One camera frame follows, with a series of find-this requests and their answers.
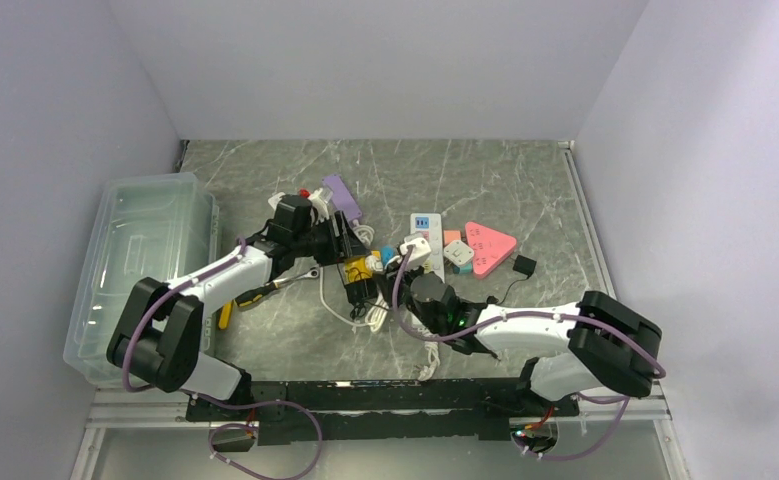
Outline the pink triangular power strip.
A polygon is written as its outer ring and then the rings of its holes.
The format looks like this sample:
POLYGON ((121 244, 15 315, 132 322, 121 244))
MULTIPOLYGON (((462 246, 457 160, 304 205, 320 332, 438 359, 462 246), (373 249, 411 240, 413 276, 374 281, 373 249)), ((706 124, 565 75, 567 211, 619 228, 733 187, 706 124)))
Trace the pink triangular power strip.
POLYGON ((476 222, 465 224, 465 238, 473 250, 472 274, 484 279, 501 265, 517 248, 515 237, 476 222))

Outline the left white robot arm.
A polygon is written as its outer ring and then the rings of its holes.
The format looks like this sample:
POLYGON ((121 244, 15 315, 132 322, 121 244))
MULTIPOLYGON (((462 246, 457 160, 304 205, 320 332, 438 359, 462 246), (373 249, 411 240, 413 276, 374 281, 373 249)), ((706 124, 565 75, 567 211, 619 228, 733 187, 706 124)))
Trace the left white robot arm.
POLYGON ((145 277, 132 287, 106 351, 125 391, 181 391, 212 402, 229 420, 252 406, 251 376, 202 350, 204 322, 227 303, 265 287, 300 258, 320 267, 370 253, 344 213, 319 219, 313 203, 285 194, 272 218, 221 259, 168 281, 145 277))

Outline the white plug adapter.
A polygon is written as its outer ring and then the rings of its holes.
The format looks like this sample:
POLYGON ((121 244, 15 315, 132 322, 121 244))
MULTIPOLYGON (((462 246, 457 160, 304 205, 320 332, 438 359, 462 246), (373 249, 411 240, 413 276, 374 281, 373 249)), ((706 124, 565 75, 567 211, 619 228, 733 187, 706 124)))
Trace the white plug adapter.
POLYGON ((475 252, 462 240, 453 240, 444 249, 444 258, 456 267, 465 267, 473 262, 475 252))

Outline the yellow cube socket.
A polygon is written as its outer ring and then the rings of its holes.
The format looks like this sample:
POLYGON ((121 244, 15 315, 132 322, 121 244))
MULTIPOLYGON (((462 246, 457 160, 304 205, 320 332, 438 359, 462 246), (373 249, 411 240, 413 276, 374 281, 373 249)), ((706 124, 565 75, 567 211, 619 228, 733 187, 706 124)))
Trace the yellow cube socket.
POLYGON ((346 283, 354 283, 370 279, 373 271, 368 267, 367 258, 359 257, 344 263, 343 275, 346 283))

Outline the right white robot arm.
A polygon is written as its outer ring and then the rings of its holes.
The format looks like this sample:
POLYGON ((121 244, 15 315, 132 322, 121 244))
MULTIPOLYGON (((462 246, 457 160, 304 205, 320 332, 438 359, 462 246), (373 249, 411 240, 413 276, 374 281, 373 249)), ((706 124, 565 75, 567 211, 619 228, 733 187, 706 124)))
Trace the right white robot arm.
POLYGON ((530 354, 515 391, 518 406, 529 415, 593 388, 643 398, 666 375, 658 361, 661 328, 601 291, 555 307, 515 308, 465 300, 422 269, 383 273, 376 283, 394 311, 405 309, 423 325, 418 331, 400 323, 419 340, 464 355, 530 354))

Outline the blue cube socket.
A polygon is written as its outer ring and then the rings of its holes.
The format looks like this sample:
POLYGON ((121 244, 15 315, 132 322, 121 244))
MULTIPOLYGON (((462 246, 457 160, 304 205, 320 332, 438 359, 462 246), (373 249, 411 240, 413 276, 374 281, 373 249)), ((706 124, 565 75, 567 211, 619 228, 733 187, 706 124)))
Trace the blue cube socket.
POLYGON ((383 246, 379 250, 380 260, 383 265, 387 265, 397 255, 397 251, 392 246, 383 246))

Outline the black power adapter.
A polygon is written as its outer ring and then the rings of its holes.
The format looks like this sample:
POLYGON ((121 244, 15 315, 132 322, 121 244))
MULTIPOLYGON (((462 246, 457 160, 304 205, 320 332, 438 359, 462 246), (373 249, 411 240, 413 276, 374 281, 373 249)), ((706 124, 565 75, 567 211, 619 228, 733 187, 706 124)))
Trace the black power adapter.
POLYGON ((526 277, 532 277, 536 271, 537 261, 524 255, 517 255, 512 270, 526 277))

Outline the teal plug adapter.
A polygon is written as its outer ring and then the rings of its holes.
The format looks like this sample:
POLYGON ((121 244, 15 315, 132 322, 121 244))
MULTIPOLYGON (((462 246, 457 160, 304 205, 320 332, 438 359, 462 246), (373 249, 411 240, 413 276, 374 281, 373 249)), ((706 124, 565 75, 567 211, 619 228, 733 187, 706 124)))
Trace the teal plug adapter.
POLYGON ((462 266, 453 266, 453 272, 457 275, 469 275, 473 273, 473 264, 467 263, 462 266))

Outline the orange plug adapter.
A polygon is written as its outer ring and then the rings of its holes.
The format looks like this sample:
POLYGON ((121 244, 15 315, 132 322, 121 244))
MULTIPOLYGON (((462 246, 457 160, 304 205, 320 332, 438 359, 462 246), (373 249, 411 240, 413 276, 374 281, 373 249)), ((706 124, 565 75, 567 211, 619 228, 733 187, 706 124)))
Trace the orange plug adapter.
POLYGON ((448 245, 454 241, 461 241, 462 233, 459 230, 444 230, 443 231, 443 244, 448 245))

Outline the white long power strip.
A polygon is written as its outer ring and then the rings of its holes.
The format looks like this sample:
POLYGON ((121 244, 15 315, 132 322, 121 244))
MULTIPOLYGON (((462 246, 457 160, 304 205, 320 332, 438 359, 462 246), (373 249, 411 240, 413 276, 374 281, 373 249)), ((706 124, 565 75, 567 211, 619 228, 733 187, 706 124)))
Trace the white long power strip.
POLYGON ((420 261, 425 273, 435 273, 445 279, 444 231, 442 216, 438 213, 412 213, 410 215, 410 234, 422 237, 428 244, 430 253, 420 261))

